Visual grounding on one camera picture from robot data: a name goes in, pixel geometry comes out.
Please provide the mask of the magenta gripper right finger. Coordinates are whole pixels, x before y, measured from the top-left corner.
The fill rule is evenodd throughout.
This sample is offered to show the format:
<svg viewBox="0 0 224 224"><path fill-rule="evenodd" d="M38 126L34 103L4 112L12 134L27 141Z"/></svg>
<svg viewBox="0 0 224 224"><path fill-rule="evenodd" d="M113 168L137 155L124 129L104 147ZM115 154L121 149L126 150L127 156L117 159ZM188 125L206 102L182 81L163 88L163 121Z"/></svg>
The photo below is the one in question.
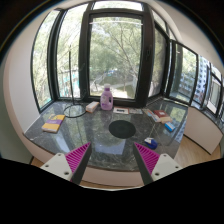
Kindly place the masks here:
<svg viewBox="0 0 224 224"><path fill-rule="evenodd" d="M158 154L139 143L134 143L133 153L145 185L182 169L168 154Z"/></svg>

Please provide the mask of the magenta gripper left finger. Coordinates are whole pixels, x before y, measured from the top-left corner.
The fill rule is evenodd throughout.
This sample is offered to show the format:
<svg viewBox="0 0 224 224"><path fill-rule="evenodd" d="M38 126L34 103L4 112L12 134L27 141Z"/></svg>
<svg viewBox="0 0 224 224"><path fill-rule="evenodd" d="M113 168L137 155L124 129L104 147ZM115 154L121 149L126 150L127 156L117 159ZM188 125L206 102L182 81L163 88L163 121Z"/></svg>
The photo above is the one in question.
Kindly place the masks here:
<svg viewBox="0 0 224 224"><path fill-rule="evenodd" d="M67 154L57 153L41 168L65 180L80 184L92 153L91 143L88 142Z"/></svg>

